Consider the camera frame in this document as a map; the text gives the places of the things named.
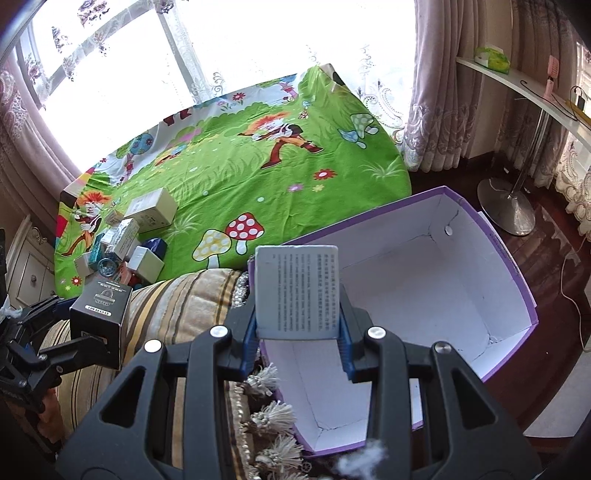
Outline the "black product box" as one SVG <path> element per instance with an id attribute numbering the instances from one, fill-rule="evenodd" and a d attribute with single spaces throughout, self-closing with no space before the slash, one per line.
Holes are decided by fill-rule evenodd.
<path id="1" fill-rule="evenodd" d="M 106 368 L 119 370 L 126 345 L 126 312 L 131 288 L 97 276 L 86 283 L 70 308 L 72 339 L 90 336 L 106 348 Z"/>

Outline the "dark blue box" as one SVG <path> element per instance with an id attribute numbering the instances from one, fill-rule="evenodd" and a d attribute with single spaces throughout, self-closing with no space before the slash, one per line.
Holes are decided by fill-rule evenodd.
<path id="1" fill-rule="evenodd" d="M 156 257 L 163 261 L 168 245 L 162 238 L 154 237 L 143 241 L 141 247 L 150 250 Z"/>

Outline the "grey printed box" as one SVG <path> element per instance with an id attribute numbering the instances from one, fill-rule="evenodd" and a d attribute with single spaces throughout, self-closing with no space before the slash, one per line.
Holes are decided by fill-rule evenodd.
<path id="1" fill-rule="evenodd" d="M 260 246 L 254 256 L 254 297 L 260 339 L 335 339 L 341 315 L 338 248 Z"/>

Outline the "white bedside cabinet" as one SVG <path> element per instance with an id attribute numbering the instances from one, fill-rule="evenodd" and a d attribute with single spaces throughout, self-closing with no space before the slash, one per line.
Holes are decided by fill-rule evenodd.
<path id="1" fill-rule="evenodd" d="M 13 308 L 26 308 L 55 293 L 54 249 L 27 215 L 7 253 L 6 285 Z"/>

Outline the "round glass jar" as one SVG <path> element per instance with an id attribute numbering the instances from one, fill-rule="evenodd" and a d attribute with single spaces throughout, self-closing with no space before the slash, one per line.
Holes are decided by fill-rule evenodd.
<path id="1" fill-rule="evenodd" d="M 111 258 L 101 258 L 97 263 L 97 272 L 105 277 L 112 278 L 119 269 L 119 263 Z"/>

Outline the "small white cube box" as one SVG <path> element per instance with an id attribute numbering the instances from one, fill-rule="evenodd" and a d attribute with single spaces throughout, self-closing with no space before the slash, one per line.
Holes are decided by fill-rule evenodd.
<path id="1" fill-rule="evenodd" d="M 163 269 L 164 262 L 148 248 L 137 246 L 127 262 L 128 269 L 142 281 L 155 283 Z"/>

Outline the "striped beige cushion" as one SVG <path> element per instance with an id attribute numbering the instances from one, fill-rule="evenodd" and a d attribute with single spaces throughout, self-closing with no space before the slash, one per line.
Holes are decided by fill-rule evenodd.
<path id="1" fill-rule="evenodd" d="M 231 308 L 245 303 L 249 278 L 245 272 L 199 271 L 144 287 L 131 296 L 127 313 L 126 352 L 157 339 L 165 345 L 193 340 L 222 323 Z M 69 437 L 113 381 L 112 369 L 90 366 L 63 376 L 55 390 L 63 435 Z M 225 385 L 228 433 L 235 474 L 239 479 L 304 479 L 311 464 L 301 457 L 291 429 L 290 405 L 274 399 L 280 375 L 262 359 L 243 383 Z"/>

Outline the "white medicine box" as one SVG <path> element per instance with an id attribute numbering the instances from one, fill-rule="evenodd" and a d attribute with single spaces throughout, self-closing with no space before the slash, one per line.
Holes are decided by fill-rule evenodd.
<path id="1" fill-rule="evenodd" d="M 132 218 L 123 219 L 111 227 L 100 240 L 103 255 L 124 261 L 136 246 L 139 225 Z"/>

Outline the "purple cardboard storage box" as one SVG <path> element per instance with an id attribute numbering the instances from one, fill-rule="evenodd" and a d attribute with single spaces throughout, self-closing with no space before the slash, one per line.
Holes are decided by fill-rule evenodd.
<path id="1" fill-rule="evenodd" d="M 535 299 L 513 257 L 462 196 L 438 187 L 353 216 L 291 242 L 339 250 L 349 302 L 403 341 L 450 343 L 482 380 L 492 377 L 538 323 Z M 370 385 L 346 377 L 335 340 L 266 340 L 277 395 L 294 409 L 294 433 L 315 456 L 365 442 Z"/>

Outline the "white box with logo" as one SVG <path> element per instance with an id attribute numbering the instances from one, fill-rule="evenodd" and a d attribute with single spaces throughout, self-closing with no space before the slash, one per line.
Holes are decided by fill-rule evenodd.
<path id="1" fill-rule="evenodd" d="M 133 219 L 144 233 L 171 225 L 177 211 L 177 203 L 165 188 L 159 188 L 134 198 L 124 218 Z"/>

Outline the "green cartoon bed sheet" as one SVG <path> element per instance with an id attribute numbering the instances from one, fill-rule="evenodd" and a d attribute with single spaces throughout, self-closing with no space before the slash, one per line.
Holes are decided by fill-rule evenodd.
<path id="1" fill-rule="evenodd" d="M 331 65 L 182 109 L 96 161 L 61 193 L 55 286 L 77 296 L 78 264 L 112 220 L 156 190 L 176 203 L 153 231 L 160 278 L 242 269 L 281 244 L 408 197 L 403 157 Z"/>

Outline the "pink curtain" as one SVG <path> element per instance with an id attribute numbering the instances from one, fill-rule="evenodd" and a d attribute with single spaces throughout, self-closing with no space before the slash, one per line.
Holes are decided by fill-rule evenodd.
<path id="1" fill-rule="evenodd" d="M 403 137 L 411 171 L 459 166 L 473 144 L 481 77 L 457 63 L 487 44 L 507 48 L 508 1 L 417 1 L 413 95 Z"/>

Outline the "green tissue pack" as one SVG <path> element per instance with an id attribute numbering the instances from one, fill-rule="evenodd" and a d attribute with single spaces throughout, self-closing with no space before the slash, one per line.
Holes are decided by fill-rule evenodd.
<path id="1" fill-rule="evenodd" d="M 511 68 L 511 63 L 504 51 L 494 45 L 477 47 L 474 61 L 489 70 L 503 74 L 508 74 Z"/>

